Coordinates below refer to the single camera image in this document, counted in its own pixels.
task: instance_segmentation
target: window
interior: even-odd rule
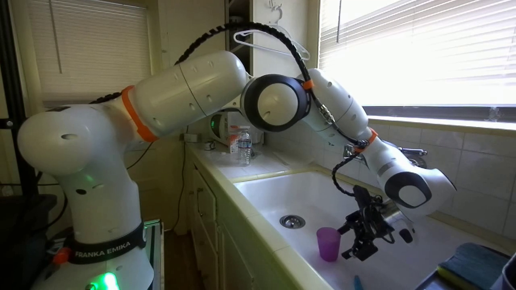
[[[151,74],[145,7],[28,0],[44,103],[84,103]]]
[[[368,114],[514,117],[515,0],[321,0],[320,13],[319,67]]]

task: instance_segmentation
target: wooden floor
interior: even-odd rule
[[[204,290],[190,234],[165,232],[165,289]]]

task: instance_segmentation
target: purple cup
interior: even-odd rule
[[[326,262],[335,262],[338,258],[338,249],[341,245],[341,235],[334,228],[320,228],[317,230],[317,244],[319,255]]]

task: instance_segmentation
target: faucet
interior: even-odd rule
[[[422,156],[428,155],[428,151],[426,151],[424,149],[402,148],[402,147],[398,147],[388,141],[384,141],[384,140],[382,140],[382,141],[393,147],[398,148],[398,150],[401,151],[403,153],[403,155],[405,155],[408,158],[408,160],[412,163],[412,165],[418,166],[421,168],[427,168],[426,162],[422,158]],[[353,153],[354,153],[354,147],[352,144],[344,145],[344,153],[342,154],[342,157],[348,158],[351,155],[353,155]],[[355,157],[355,160],[365,163],[364,155],[362,155],[362,154],[359,154],[357,157]]]

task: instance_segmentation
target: drain strainer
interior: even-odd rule
[[[286,215],[280,218],[280,224],[288,229],[300,229],[306,222],[300,216]]]

